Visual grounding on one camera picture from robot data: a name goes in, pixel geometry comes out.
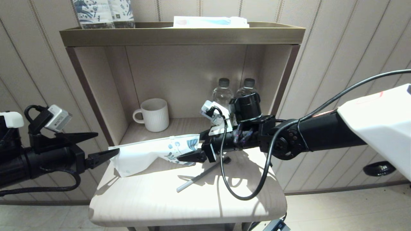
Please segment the white floral plastic bag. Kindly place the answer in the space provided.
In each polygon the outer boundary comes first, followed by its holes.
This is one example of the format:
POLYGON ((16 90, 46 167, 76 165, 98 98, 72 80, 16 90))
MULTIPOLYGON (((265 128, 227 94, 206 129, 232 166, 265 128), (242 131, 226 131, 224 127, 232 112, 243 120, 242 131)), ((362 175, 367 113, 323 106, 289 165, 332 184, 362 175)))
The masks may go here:
POLYGON ((178 157, 198 148, 198 133, 169 136, 159 139, 135 142, 108 147, 119 149, 119 153, 110 159, 120 177, 128 177, 146 170, 157 158, 171 163, 193 165, 194 162, 180 161, 178 157))

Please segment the grey toothbrush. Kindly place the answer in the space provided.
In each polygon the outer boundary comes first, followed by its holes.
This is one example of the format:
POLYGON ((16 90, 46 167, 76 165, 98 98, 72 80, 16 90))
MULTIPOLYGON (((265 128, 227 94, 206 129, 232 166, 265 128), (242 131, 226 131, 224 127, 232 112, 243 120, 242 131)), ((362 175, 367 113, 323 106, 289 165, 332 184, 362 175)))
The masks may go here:
POLYGON ((220 161, 216 161, 214 163, 203 163, 200 164, 200 167, 202 170, 201 173, 195 176, 179 175, 179 178, 184 179, 185 183, 176 188, 177 193, 180 193, 194 184, 199 186, 213 185, 216 179, 218 179, 221 175, 220 161))

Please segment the clear plastic water bottle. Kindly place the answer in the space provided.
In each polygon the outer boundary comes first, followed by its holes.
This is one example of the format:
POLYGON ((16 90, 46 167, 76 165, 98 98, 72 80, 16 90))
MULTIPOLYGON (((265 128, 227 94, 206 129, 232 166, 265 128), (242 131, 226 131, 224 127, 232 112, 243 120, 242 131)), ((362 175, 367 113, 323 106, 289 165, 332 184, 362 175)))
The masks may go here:
POLYGON ((253 93, 257 93, 257 89, 255 88, 255 79, 246 78, 244 80, 243 86, 237 90, 235 97, 241 98, 253 93))
POLYGON ((234 93, 229 87, 230 80, 228 78, 220 78, 218 80, 218 86, 213 90, 212 101, 217 102, 226 109, 229 109, 229 104, 234 93))

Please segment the white ribbed mug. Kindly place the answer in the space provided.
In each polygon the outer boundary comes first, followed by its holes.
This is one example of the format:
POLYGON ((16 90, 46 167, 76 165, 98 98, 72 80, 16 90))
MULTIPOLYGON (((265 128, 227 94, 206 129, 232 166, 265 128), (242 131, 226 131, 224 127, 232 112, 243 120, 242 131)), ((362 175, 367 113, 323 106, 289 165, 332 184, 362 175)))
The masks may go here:
POLYGON ((168 103, 162 98, 147 99, 133 112, 132 118, 152 133, 164 131, 170 123, 168 103))

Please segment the beige wooden shelf cabinet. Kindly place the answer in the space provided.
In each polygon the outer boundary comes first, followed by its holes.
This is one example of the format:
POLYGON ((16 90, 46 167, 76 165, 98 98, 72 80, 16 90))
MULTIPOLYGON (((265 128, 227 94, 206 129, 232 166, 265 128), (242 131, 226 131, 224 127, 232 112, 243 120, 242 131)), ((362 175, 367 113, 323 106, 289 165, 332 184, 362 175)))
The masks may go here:
MULTIPOLYGON (((137 22, 135 28, 60 31, 88 102, 109 146, 201 133, 210 122, 201 106, 219 78, 239 88, 257 81, 264 115, 277 113, 305 28, 251 22, 250 28, 160 28, 171 22, 137 22), (152 133, 132 114, 142 102, 168 103, 169 127, 152 133)), ((91 222, 104 227, 185 226, 273 220, 285 215, 286 196, 269 170, 257 197, 234 198, 220 176, 213 185, 191 185, 179 175, 201 173, 157 158, 146 170, 120 177, 112 163, 89 205, 91 222)))

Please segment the grey blue floor device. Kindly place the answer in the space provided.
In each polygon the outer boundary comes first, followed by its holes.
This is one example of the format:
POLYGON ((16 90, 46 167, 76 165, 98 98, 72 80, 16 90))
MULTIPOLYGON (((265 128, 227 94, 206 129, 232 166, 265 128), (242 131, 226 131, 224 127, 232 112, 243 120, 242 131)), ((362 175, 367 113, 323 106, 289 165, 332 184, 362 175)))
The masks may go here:
POLYGON ((262 231, 291 231, 283 219, 270 221, 262 231))

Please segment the white blue flat packet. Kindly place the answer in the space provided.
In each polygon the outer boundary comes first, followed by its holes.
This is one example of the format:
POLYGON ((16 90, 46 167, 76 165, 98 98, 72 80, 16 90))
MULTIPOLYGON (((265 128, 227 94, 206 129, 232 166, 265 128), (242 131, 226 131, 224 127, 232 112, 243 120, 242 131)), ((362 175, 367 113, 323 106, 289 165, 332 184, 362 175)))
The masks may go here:
POLYGON ((174 16, 172 25, 160 28, 250 28, 246 18, 242 17, 199 17, 174 16))

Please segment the blue floral print pouch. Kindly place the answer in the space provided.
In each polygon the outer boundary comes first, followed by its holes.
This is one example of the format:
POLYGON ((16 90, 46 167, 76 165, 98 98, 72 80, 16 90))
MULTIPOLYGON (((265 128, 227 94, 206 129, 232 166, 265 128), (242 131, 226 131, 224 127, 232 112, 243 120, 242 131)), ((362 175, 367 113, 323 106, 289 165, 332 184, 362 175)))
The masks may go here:
POLYGON ((108 0, 72 0, 82 29, 115 28, 108 0))
POLYGON ((131 0, 108 0, 115 28, 134 28, 131 0))

